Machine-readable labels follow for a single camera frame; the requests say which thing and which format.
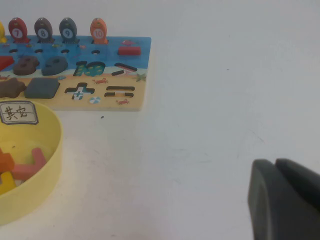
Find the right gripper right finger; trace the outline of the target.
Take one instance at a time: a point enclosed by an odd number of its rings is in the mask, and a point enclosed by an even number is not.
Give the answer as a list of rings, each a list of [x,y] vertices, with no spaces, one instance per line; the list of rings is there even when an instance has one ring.
[[[295,191],[306,201],[320,200],[320,175],[286,158],[278,158],[275,166]]]

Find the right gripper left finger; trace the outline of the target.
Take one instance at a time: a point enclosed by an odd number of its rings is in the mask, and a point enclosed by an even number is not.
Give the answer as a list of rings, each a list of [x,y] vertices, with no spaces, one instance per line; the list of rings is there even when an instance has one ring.
[[[305,200],[266,159],[251,166],[248,208],[255,240],[318,240],[320,200]]]

